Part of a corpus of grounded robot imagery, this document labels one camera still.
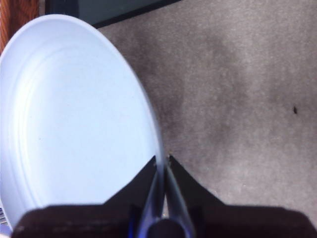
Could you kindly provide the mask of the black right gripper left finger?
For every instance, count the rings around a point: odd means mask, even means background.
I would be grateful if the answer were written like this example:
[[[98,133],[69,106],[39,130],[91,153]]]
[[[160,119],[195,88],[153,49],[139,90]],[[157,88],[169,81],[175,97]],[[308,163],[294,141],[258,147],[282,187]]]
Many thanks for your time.
[[[60,205],[23,215],[13,238],[131,238],[157,178],[152,157],[137,175],[103,204]]]

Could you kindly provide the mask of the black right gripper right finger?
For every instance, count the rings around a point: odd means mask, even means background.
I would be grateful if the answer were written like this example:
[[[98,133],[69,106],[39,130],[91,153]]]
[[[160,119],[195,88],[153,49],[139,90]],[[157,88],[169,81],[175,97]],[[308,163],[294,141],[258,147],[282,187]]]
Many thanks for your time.
[[[315,238],[302,212],[282,207],[228,205],[169,156],[165,168],[170,216],[189,238]]]

